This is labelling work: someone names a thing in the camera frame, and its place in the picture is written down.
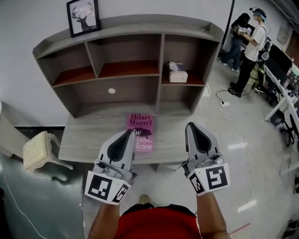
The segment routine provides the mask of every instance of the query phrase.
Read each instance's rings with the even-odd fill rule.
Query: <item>book cover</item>
[[[136,135],[136,152],[151,152],[153,149],[153,117],[149,114],[130,114],[126,129],[133,129]]]

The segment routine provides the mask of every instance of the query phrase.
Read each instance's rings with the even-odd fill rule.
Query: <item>deer antler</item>
[[[87,5],[89,6],[89,10],[90,10],[90,12],[88,12],[88,13],[85,15],[86,18],[87,18],[89,15],[91,15],[91,14],[94,13],[93,5],[92,5],[90,2],[88,2]]]
[[[77,12],[78,12],[78,10],[76,9],[76,7],[77,7],[77,6],[75,6],[75,7],[72,9],[72,11],[71,11],[72,18],[73,18],[73,19],[79,19],[79,20],[81,20],[82,18],[80,17],[80,15],[79,15],[79,17],[76,17],[76,14],[77,14]]]

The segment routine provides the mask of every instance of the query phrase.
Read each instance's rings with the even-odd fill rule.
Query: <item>white t-shirt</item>
[[[258,45],[255,46],[249,42],[245,50],[245,56],[247,59],[256,62],[258,60],[258,51],[263,49],[263,45],[266,41],[266,29],[264,26],[258,26],[254,30],[252,38],[258,43]]]

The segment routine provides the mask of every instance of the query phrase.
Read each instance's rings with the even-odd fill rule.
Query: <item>gray floor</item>
[[[286,148],[279,130],[264,121],[271,107],[259,95],[252,92],[246,97],[237,98],[221,92],[219,96],[228,100],[231,106],[219,109],[215,93],[227,89],[229,82],[237,81],[237,78],[238,74],[217,63],[209,82],[212,95],[202,98],[197,109],[197,123],[215,134],[224,159],[229,163],[231,186],[215,195],[229,232],[248,225],[233,233],[232,238],[278,239],[287,221],[299,211],[299,195],[293,195],[292,186],[296,171],[285,176],[280,176],[279,171],[287,167],[290,161],[297,161],[298,152],[295,146]],[[246,145],[244,138],[221,117],[219,110],[245,135]],[[84,205],[81,208],[82,165],[78,167],[75,164],[73,172],[60,168],[59,175],[70,177],[68,182],[60,183],[28,175],[19,161],[5,158],[3,162],[19,207],[43,236],[47,239],[80,239],[88,234],[100,204],[83,197]],[[134,165],[134,169],[138,177],[121,203],[121,214],[137,203],[141,194],[150,195],[156,205],[179,204],[196,211],[194,189],[181,168],[176,172],[159,173],[149,165]],[[7,219],[13,228],[14,238],[39,238],[16,210],[3,183],[2,169],[0,174],[0,185],[8,195]],[[238,212],[238,208],[248,202],[256,204]]]
[[[21,130],[29,138],[39,132]],[[59,140],[63,130],[51,131]],[[58,148],[53,145],[58,155]],[[0,187],[5,192],[5,212],[14,239],[40,239],[28,220],[18,211],[3,176],[3,169],[11,192],[23,213],[38,232],[47,239],[83,239],[82,181],[84,165],[73,163],[74,170],[47,163],[46,170],[55,179],[49,181],[24,171],[22,160],[2,155]]]

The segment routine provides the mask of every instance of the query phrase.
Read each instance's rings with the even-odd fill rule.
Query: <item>man in white t-shirt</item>
[[[242,32],[239,33],[247,41],[249,41],[249,44],[247,45],[245,50],[245,57],[243,59],[243,64],[241,65],[238,82],[231,82],[231,87],[229,87],[228,89],[229,93],[231,93],[232,95],[236,95],[239,98],[241,97],[243,89],[245,88],[249,80],[250,73],[258,60],[259,51],[263,49],[267,37],[266,28],[264,25],[264,22],[266,20],[266,13],[263,10],[257,8],[253,12],[253,16],[254,19],[258,21],[259,26],[254,30],[252,36],[249,36]]]

